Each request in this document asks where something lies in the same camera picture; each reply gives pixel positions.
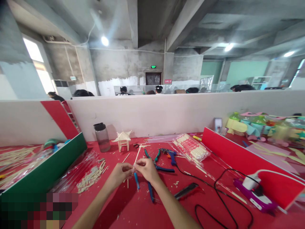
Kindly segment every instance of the air conditioner unit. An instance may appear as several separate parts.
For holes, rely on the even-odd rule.
[[[54,85],[59,96],[63,97],[65,100],[71,99],[72,93],[70,91],[69,84],[67,81],[54,80]]]

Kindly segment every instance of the green divider panel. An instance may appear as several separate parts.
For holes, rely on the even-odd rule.
[[[86,149],[80,133],[4,193],[46,193]]]

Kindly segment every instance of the miniature wooden house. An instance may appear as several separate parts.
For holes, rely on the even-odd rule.
[[[129,141],[130,141],[130,135],[131,131],[125,133],[125,132],[122,132],[122,133],[117,133],[118,134],[118,137],[113,140],[113,142],[118,142],[118,146],[119,146],[119,152],[121,152],[121,148],[122,146],[127,146],[127,151],[129,151]]]

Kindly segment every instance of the window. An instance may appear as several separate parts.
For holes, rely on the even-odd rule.
[[[44,60],[42,58],[41,52],[39,50],[38,44],[40,44],[38,41],[35,42],[31,38],[23,38],[23,41],[25,43],[26,49],[28,50],[31,59],[33,60],[34,66],[36,68],[36,71],[38,73],[38,76],[40,78],[40,81],[42,83],[42,86],[46,93],[50,91],[55,91],[54,86],[52,84],[51,78],[49,73],[46,70]]]
[[[295,79],[295,78],[298,76],[298,74],[300,73],[301,68],[303,67],[304,61],[305,61],[305,59],[303,59],[303,60],[301,61],[300,65],[298,66],[298,69],[297,69],[297,71],[296,71],[296,73],[295,73],[295,76],[293,77],[293,79],[292,79],[292,81],[291,81],[289,87],[291,87],[292,82],[294,81],[294,79]]]

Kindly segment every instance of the gray water bottle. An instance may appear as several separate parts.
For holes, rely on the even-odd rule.
[[[95,129],[96,139],[98,141],[99,150],[101,152],[107,152],[110,150],[109,136],[106,125],[104,123],[98,123],[93,125]]]

